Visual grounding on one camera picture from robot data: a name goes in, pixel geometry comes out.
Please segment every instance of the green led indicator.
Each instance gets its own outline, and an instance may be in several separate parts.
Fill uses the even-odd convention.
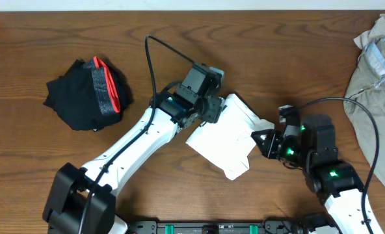
[[[331,171],[330,176],[331,177],[337,177],[338,175],[337,175],[336,171]]]
[[[294,151],[293,151],[291,148],[289,148],[288,151],[287,151],[286,153],[287,153],[287,154],[294,154]]]

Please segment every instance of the wood grain surface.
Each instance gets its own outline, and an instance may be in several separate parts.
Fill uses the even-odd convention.
[[[144,37],[153,34],[197,61],[225,71],[221,96],[237,93],[268,121],[277,108],[343,96],[360,50],[353,38],[378,11],[0,12],[0,233],[45,233],[55,172],[97,157],[142,116],[152,96]],[[185,78],[190,64],[151,43],[158,89]],[[72,131],[42,105],[46,82],[75,59],[107,57],[127,77],[134,102],[123,120],[94,133]],[[304,113],[329,114],[341,157],[364,181],[369,165],[339,102]],[[128,220],[262,220],[323,211],[300,171],[248,156],[235,181],[185,144],[195,126],[154,153],[129,180],[117,212]],[[385,188],[373,178],[370,202],[385,232]]]

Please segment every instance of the red trim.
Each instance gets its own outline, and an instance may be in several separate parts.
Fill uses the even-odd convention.
[[[107,91],[109,93],[110,100],[112,101],[113,109],[116,113],[120,112],[120,102],[119,102],[119,96],[116,91],[116,86],[114,85],[112,74],[110,73],[109,68],[107,65],[100,60],[98,57],[94,57],[94,64],[96,65],[96,68],[104,68],[104,74],[106,76],[106,85],[107,85]]]

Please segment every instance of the white backdrop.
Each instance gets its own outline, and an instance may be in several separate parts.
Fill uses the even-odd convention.
[[[0,0],[0,11],[385,10],[385,0]]]

